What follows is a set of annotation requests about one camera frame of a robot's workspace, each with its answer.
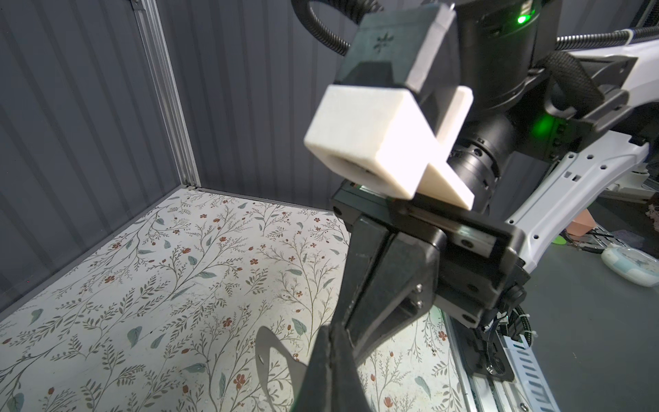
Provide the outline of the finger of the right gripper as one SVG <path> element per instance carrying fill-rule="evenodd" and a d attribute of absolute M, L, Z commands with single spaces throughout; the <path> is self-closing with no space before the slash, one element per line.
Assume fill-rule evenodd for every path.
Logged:
<path fill-rule="evenodd" d="M 402 232 L 392 235 L 369 260 L 346 324 L 356 364 L 431 308 L 447 242 L 442 231 L 431 235 L 430 242 Z"/>
<path fill-rule="evenodd" d="M 378 221 L 361 216 L 353 225 L 342 286 L 331 328 L 377 329 L 391 315 L 392 300 L 384 296 L 384 282 L 376 274 L 391 248 L 393 235 Z"/>

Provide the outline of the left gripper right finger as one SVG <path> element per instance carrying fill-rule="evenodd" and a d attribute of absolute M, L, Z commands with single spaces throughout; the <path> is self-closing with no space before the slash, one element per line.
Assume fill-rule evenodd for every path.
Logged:
<path fill-rule="evenodd" d="M 331 411 L 371 412 L 353 357 L 348 333 L 331 327 Z"/>

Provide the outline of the grey strap metal keyring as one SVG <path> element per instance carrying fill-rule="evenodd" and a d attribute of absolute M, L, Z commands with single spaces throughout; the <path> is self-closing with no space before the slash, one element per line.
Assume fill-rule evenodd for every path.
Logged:
<path fill-rule="evenodd" d="M 268 327 L 261 326 L 254 343 L 257 381 L 264 393 L 267 405 L 276 411 L 273 394 L 269 391 L 269 383 L 276 377 L 286 374 L 289 378 L 293 401 L 302 388 L 307 372 L 307 365 L 297 360 L 285 347 L 282 341 Z"/>

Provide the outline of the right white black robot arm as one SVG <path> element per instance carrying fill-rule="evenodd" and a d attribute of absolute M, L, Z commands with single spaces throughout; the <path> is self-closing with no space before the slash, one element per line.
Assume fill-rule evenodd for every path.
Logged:
<path fill-rule="evenodd" d="M 622 35 L 558 37 L 558 1 L 332 7 L 352 41 L 296 8 L 343 56 L 305 137 L 345 179 L 332 203 L 351 235 L 321 347 L 360 362 L 437 306 L 500 370 L 502 319 L 542 254 L 657 143 L 657 101 L 628 87 L 641 58 L 577 56 Z"/>

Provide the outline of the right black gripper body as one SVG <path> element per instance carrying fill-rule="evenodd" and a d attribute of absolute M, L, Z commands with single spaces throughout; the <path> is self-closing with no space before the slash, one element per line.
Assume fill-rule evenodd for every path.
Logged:
<path fill-rule="evenodd" d="M 422 195 L 379 197 L 348 181 L 331 204 L 347 227 L 367 217 L 393 233 L 434 243 L 440 250 L 436 304 L 468 328 L 489 324 L 527 296 L 530 275 L 521 258 L 526 236 L 511 224 Z"/>

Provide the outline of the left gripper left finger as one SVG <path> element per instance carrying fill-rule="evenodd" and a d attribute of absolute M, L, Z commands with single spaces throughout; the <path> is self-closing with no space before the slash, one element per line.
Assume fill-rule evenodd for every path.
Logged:
<path fill-rule="evenodd" d="M 321 412 L 331 410 L 331 328 L 324 325 L 312 351 L 299 393 L 295 396 L 293 412 Z"/>

